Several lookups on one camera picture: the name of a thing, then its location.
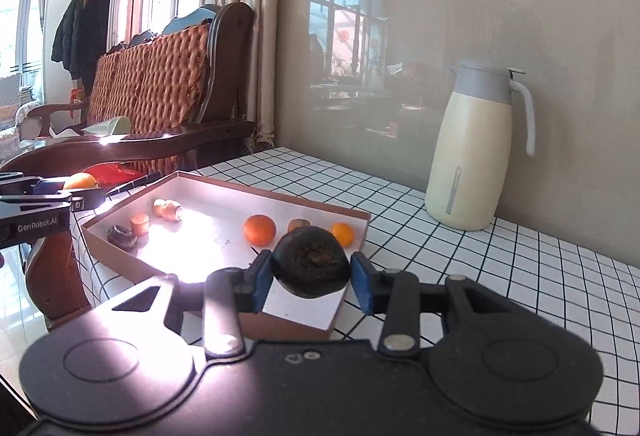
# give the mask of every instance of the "tangerine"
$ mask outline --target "tangerine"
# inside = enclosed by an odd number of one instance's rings
[[[252,215],[242,225],[244,237],[255,246],[267,246],[276,237],[276,224],[267,215]]]
[[[98,186],[98,181],[86,172],[78,172],[69,176],[65,181],[64,190],[68,189],[94,189]]]
[[[334,223],[331,227],[331,233],[343,248],[347,248],[353,242],[353,238],[355,237],[353,228],[346,223]]]

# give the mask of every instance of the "coat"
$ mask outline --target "coat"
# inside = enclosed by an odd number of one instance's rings
[[[71,79],[82,78],[91,95],[95,69],[107,47],[110,0],[72,0],[56,31],[51,60],[62,62]]]

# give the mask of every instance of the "orange woven chair back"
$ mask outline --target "orange woven chair back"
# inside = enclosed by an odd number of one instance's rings
[[[87,124],[127,116],[132,134],[147,134],[191,121],[207,79],[209,29],[209,23],[192,26],[101,57]],[[177,162],[174,156],[134,166],[169,174]]]

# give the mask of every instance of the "red bag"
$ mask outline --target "red bag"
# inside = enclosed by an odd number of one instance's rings
[[[144,176],[142,172],[133,170],[121,163],[94,165],[83,172],[91,174],[98,181],[98,186],[105,191],[110,191],[114,187]]]

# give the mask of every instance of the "chair leg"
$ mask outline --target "chair leg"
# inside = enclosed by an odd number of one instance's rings
[[[27,292],[52,325],[90,308],[73,251],[70,232],[38,241],[26,264]]]

